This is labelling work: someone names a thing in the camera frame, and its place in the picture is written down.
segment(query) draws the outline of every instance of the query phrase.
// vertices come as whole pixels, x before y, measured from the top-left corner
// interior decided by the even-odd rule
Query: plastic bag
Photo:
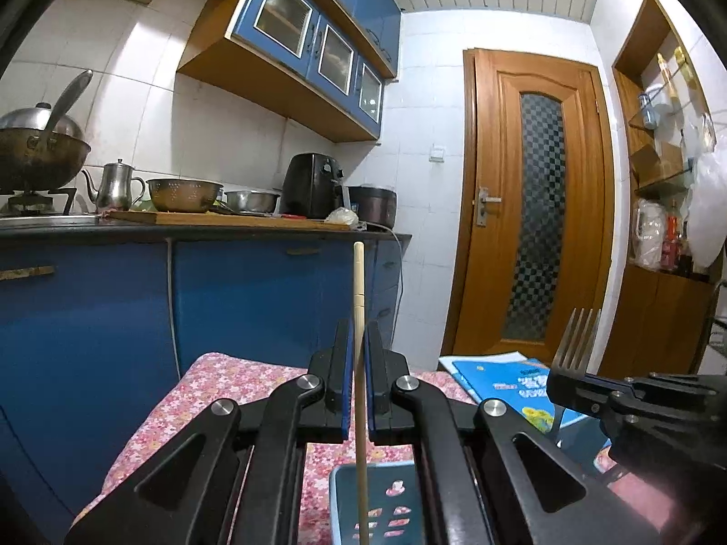
[[[359,224],[359,216],[346,207],[339,207],[331,211],[331,214],[326,217],[325,222],[342,223],[343,225],[348,225],[351,229],[355,229]]]
[[[717,138],[714,153],[697,159],[686,234],[692,258],[707,268],[727,238],[727,137]]]
[[[633,246],[635,262],[644,268],[658,270],[662,261],[664,241],[664,208],[650,200],[639,199],[634,208]]]

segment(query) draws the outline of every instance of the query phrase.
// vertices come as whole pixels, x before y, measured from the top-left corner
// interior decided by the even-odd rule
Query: light switch
[[[437,162],[437,163],[444,163],[444,152],[446,152],[446,149],[444,147],[432,147],[429,152],[429,161],[430,162]]]

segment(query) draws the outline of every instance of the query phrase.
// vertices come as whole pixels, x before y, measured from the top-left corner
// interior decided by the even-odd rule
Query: countertop
[[[408,242],[411,234],[397,233],[399,240]],[[216,227],[209,225],[151,225],[101,219],[91,223],[32,224],[3,226],[0,219],[0,245],[29,241],[71,244],[154,243],[166,240],[392,240],[386,231],[308,231],[301,229],[271,229],[268,227]]]

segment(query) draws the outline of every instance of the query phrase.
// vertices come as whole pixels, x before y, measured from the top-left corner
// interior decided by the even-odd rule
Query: metal fork
[[[553,365],[550,367],[551,370],[558,371],[573,371],[573,373],[583,374],[586,372],[588,367],[588,361],[590,355],[593,352],[593,345],[595,344],[595,333],[598,329],[598,320],[601,319],[601,310],[593,312],[592,309],[588,310],[588,316],[583,320],[585,309],[581,309],[578,314],[578,320],[576,319],[577,309],[573,309],[571,317],[568,320],[563,336],[561,337],[561,344],[558,345],[558,350],[555,352],[553,358]],[[558,431],[561,429],[561,422],[563,420],[563,413],[566,409],[563,406],[555,405],[555,413],[553,415],[553,425],[548,431],[548,438],[553,442],[558,437]]]

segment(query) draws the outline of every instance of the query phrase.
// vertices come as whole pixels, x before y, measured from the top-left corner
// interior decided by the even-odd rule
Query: pink floral cloth
[[[217,352],[199,357],[126,443],[106,476],[101,494],[82,511],[79,518],[103,500],[211,402],[221,397],[230,397],[240,404],[261,400],[278,385],[304,372],[295,367],[242,360]],[[448,397],[472,403],[466,391],[449,373],[419,373],[417,377],[437,385]],[[342,445],[308,445],[298,525],[298,543],[301,545],[328,545],[332,542],[329,474],[337,465],[355,462],[353,420],[349,435],[352,440]],[[410,447],[376,447],[369,442],[366,450],[369,462],[412,459]]]

